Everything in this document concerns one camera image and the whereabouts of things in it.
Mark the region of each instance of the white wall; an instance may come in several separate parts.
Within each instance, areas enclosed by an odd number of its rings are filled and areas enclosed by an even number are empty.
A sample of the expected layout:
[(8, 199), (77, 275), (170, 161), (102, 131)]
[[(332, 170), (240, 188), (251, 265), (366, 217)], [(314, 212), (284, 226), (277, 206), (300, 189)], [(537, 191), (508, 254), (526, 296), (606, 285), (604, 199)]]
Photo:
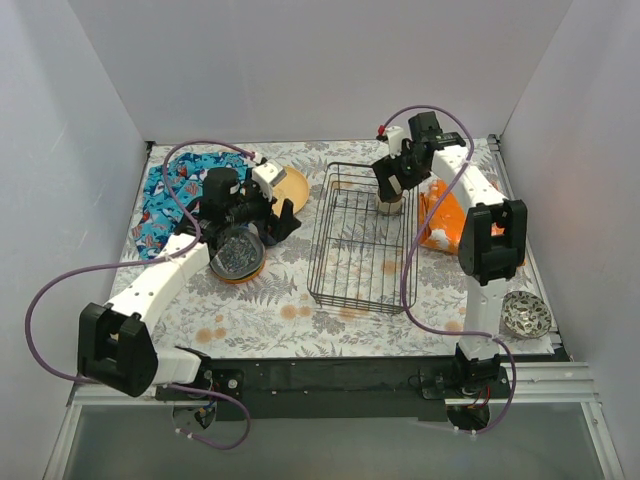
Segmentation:
[(570, 0), (70, 0), (147, 140), (372, 138), (435, 103), (502, 132)]
[(640, 478), (640, 4), (576, 0), (504, 134), (562, 337)]
[[(31, 358), (24, 313), (55, 275), (118, 258), (144, 143), (66, 1), (0, 2), (0, 44), (0, 476), (35, 479), (71, 385)], [(111, 278), (44, 298), (36, 343), (54, 366), (75, 372), (78, 314)]]

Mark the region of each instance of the black wire basket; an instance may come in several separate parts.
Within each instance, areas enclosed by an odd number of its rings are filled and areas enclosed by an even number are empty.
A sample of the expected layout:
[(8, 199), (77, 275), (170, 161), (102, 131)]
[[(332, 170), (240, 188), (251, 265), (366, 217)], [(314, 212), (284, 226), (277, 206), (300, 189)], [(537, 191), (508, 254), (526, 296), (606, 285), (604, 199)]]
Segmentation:
[[(394, 214), (378, 211), (378, 182), (368, 165), (327, 167), (316, 213), (307, 287), (322, 305), (400, 313), (400, 277), (418, 227), (417, 189), (402, 194)], [(416, 300), (418, 252), (407, 296)]]

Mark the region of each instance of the orange bag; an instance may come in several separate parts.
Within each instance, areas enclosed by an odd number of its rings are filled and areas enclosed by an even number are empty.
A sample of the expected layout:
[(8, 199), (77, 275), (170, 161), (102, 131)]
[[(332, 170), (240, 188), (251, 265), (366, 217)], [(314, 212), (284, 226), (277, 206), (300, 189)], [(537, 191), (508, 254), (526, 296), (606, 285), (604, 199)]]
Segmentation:
[[(442, 180), (437, 180), (431, 184), (428, 195), (426, 193), (420, 194), (420, 225), (424, 223), (427, 212), (433, 208), (446, 188), (447, 185)], [(453, 194), (448, 195), (431, 218), (429, 226), (422, 234), (420, 243), (428, 248), (457, 255), (465, 219), (465, 213), (456, 197)], [(491, 232), (492, 235), (500, 235), (503, 229), (494, 225)]]

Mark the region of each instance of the floral tablecloth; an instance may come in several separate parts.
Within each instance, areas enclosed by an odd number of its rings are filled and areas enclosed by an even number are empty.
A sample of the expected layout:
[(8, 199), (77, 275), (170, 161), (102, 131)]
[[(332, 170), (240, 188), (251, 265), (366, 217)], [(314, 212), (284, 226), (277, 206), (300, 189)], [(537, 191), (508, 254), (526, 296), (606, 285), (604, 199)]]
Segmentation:
[[(485, 140), (476, 141), (473, 162), (500, 185), (496, 165)], [(353, 309), (317, 306), (307, 291), (308, 257), (327, 165), (333, 161), (371, 163), (385, 154), (377, 141), (295, 142), (244, 144), (283, 165), (292, 165), (308, 179), (311, 193), (297, 214), (302, 227), (286, 241), (271, 247), (263, 272), (243, 285), (228, 285), (208, 269), (196, 274), (162, 315), (152, 338), (158, 346), (183, 346), (213, 358), (449, 355), (457, 337), (429, 335), (414, 327), (404, 314), (387, 315)], [(170, 147), (153, 148), (147, 171), (160, 165)], [(213, 147), (182, 151), (204, 153)], [(142, 192), (131, 218), (141, 216)], [(465, 276), (457, 257), (420, 248), (418, 301), (413, 311), (425, 324), (460, 330), (465, 314)], [(137, 259), (129, 234), (122, 260)], [(113, 294), (120, 292), (142, 267), (118, 271)], [(509, 290), (539, 295), (529, 266), (519, 269)], [(516, 354), (553, 353), (549, 335), (536, 340), (502, 337)]]

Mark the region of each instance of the blue patterned cloth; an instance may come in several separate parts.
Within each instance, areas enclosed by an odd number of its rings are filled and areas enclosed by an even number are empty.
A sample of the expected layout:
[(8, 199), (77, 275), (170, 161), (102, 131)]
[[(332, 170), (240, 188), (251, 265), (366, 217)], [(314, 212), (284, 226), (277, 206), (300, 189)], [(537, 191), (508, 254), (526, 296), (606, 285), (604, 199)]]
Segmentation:
[[(169, 163), (169, 181), (180, 201), (188, 205), (202, 195), (202, 180), (207, 170), (229, 166), (235, 168), (240, 181), (244, 181), (248, 167), (239, 153), (184, 153)], [(181, 218), (182, 211), (165, 189), (162, 166), (149, 169), (144, 184), (142, 219), (131, 229), (140, 257), (155, 258)]]

